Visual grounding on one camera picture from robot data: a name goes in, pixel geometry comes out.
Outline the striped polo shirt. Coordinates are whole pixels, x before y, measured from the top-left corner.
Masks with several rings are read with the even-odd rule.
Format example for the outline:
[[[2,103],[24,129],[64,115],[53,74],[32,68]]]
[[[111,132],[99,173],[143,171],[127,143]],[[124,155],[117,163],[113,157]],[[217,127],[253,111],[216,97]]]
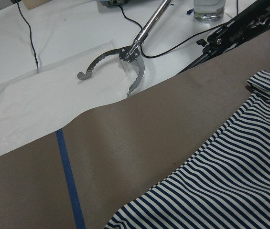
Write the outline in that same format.
[[[244,104],[107,229],[270,229],[270,72],[248,85]]]

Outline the metal grabber tongs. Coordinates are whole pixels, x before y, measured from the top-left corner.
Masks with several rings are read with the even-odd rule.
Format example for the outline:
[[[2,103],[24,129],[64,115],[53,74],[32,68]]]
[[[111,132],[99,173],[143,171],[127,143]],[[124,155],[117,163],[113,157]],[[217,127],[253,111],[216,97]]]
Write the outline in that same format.
[[[113,49],[99,55],[88,66],[85,73],[79,72],[77,74],[77,78],[81,81],[91,78],[93,75],[93,69],[101,60],[105,59],[108,56],[118,55],[121,61],[124,61],[127,63],[136,62],[138,66],[137,77],[134,80],[134,82],[130,85],[129,90],[127,92],[127,97],[130,97],[132,92],[142,82],[144,74],[145,74],[145,64],[144,64],[144,60],[142,58],[139,48],[141,47],[143,42],[146,40],[146,38],[149,35],[149,32],[153,29],[153,27],[159,21],[159,19],[164,14],[164,12],[166,11],[166,9],[168,8],[170,4],[171,4],[170,0],[164,0],[161,2],[159,7],[156,9],[156,11],[152,14],[152,16],[149,18],[147,23],[144,25],[144,27],[140,30],[140,32],[134,38],[133,43],[131,45],[118,48],[118,49]]]

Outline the white cloth sheet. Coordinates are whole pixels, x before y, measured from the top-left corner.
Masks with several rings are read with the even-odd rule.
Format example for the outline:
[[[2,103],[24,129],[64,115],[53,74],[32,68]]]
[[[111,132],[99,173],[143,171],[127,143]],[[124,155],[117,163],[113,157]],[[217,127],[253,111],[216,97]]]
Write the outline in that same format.
[[[111,40],[1,83],[0,156],[64,127],[89,109],[125,99],[138,68],[116,55],[100,61],[91,78],[77,78],[116,46]]]

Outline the black clamp tool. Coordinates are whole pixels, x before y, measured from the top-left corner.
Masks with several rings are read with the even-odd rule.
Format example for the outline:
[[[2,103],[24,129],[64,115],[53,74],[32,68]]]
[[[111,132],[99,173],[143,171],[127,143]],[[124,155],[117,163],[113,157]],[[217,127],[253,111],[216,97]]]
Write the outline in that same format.
[[[257,0],[230,21],[221,24],[206,40],[198,40],[196,43],[203,46],[203,54],[181,72],[234,49],[268,30],[270,30],[270,0]]]

